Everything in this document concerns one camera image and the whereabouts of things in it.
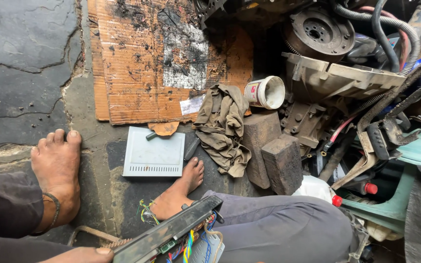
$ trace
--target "khaki cloth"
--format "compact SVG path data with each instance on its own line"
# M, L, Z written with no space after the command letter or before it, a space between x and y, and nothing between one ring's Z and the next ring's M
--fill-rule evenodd
M240 144L248 107L238 87L216 84L208 89L197 113L196 135L221 174L242 177L251 158L251 152Z

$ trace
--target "brick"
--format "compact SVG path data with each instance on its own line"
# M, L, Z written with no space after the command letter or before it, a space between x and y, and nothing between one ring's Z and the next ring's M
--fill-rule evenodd
M277 111L264 111L243 120L244 134L241 144L251 151L246 167L250 182L260 188L270 187L261 148L282 134Z
M261 149L272 190L278 195L291 195L303 180L300 143L293 136L282 134Z

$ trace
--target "red cable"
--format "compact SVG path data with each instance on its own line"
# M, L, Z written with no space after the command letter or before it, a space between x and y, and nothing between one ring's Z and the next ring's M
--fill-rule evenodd
M341 133L342 129L347 126L347 124L349 124L355 117L357 116L357 114L355 114L354 116L350 117L348 120L346 120L344 123L341 124L341 126L339 126L339 128L336 129L336 131L334 132L334 134L331 136L331 139L329 139L329 141L334 142L335 139L337 138L337 135Z
M367 11L367 12L371 12L373 13L373 11L375 11L374 7L360 7L359 9L357 9L357 11ZM393 19L397 19L397 17L395 17L393 14L382 10L381 11L381 15L383 16L387 16ZM404 64L407 61L407 55L408 55L408 49L409 49L409 37L407 36L407 34L402 31L399 30L399 34L401 35L402 38L402 42L401 42L401 61L400 61L400 69L402 70L404 68Z

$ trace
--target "paint bucket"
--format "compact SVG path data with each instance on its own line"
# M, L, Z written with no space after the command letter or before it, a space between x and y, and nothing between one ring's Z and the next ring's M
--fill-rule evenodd
M284 103L284 82L276 76L251 81L245 87L245 98L250 106L275 110Z

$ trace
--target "concrete floor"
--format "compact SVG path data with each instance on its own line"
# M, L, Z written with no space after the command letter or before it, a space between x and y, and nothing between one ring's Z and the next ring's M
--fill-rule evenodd
M78 130L83 137L79 181L81 208L70 225L38 239L67 243L78 225L122 238L132 238L151 226L136 215L139 200L154 199L173 179L129 180L121 176L128 128L95 118L86 0L0 0L0 172L30 167L30 148L55 129ZM196 136L190 124L180 125L187 143ZM246 177L220 175L202 148L202 186L241 196L258 196ZM77 245L98 245L80 234Z

